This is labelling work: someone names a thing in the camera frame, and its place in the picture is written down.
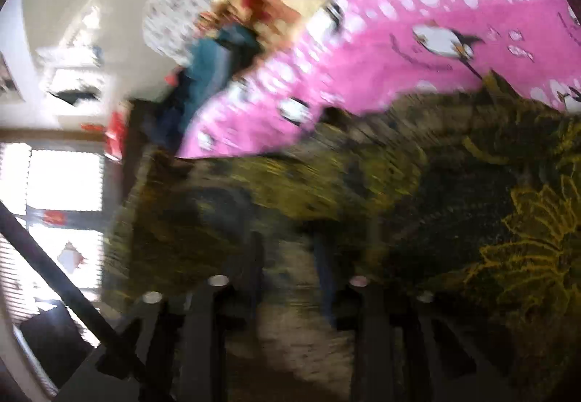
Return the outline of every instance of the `pink penguin blanket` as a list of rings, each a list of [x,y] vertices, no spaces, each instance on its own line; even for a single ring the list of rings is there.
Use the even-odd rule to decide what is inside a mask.
[[[178,156],[295,143],[326,107],[385,110],[411,91],[474,90],[488,71],[581,111],[581,27],[566,0],[329,0],[292,48],[205,104]]]

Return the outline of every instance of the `window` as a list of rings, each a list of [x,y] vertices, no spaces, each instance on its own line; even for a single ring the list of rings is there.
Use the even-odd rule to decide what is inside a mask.
[[[0,200],[92,302],[103,262],[103,156],[0,144]],[[18,325],[60,297],[0,235],[0,285]],[[98,341],[72,314],[82,336]]]

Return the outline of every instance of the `black pole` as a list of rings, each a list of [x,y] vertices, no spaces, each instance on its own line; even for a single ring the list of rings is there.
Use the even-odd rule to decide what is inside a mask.
[[[107,323],[98,310],[86,299],[57,264],[40,248],[0,201],[0,233],[18,251],[28,264],[42,276],[46,283],[60,296],[82,320],[86,327],[108,349],[124,361],[135,379],[153,390],[160,401],[175,402],[174,399],[147,373],[145,365],[127,345],[125,340]]]

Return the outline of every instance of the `green floral blanket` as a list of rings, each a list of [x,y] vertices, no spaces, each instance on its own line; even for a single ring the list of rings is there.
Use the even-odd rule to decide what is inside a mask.
[[[320,315],[306,232],[324,223],[360,273],[441,296],[519,400],[545,400],[581,328],[579,131],[581,119],[492,73],[475,93],[410,95],[361,119],[329,111],[271,155],[152,150],[108,242],[103,299],[123,309],[147,291],[184,292],[260,231],[260,351],[344,398],[352,336]]]

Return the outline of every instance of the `pink fabric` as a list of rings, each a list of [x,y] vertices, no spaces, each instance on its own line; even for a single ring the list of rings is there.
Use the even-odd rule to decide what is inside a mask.
[[[232,90],[212,98],[196,114],[178,156],[273,150],[312,129],[325,107],[360,115],[384,110],[410,91],[474,90],[481,86],[474,72],[491,69],[523,97],[559,110],[565,109],[560,93],[581,90],[581,28],[566,0],[334,1],[345,16],[337,37],[321,46],[305,31],[294,48],[248,75],[245,99]],[[459,34],[470,59],[426,49],[417,32],[438,27]],[[288,98],[308,105],[306,122],[280,115]]]

